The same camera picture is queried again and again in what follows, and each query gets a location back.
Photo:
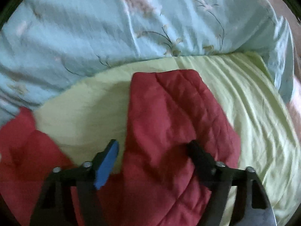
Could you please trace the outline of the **light blue floral quilt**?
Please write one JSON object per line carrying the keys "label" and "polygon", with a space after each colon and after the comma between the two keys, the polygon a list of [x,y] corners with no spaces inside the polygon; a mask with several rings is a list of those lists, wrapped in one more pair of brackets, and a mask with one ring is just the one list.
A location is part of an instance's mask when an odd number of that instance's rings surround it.
{"label": "light blue floral quilt", "polygon": [[293,36],[268,0],[1,0],[1,124],[114,66],[247,51],[290,101]]}

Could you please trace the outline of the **red quilted jacket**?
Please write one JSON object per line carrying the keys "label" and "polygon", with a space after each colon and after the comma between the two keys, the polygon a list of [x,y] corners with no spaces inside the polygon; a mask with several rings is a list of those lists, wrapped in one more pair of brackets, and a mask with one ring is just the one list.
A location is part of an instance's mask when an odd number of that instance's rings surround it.
{"label": "red quilted jacket", "polygon": [[[106,225],[196,225],[210,191],[187,155],[193,140],[237,166],[239,136],[196,71],[135,73],[121,170],[97,191]],[[1,225],[30,225],[44,180],[56,167],[77,166],[21,108],[1,128]],[[71,195],[78,225],[85,225],[75,187]]]}

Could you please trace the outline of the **light green bed sheet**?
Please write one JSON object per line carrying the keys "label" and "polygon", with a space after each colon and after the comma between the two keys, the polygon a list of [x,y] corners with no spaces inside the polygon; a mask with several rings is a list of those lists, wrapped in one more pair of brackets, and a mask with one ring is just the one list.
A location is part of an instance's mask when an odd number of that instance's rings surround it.
{"label": "light green bed sheet", "polygon": [[36,109],[38,130],[81,164],[110,139],[124,145],[134,73],[178,69],[198,72],[241,139],[239,167],[255,168],[278,225],[288,223],[300,205],[299,94],[287,107],[256,53],[171,57],[108,69]]}

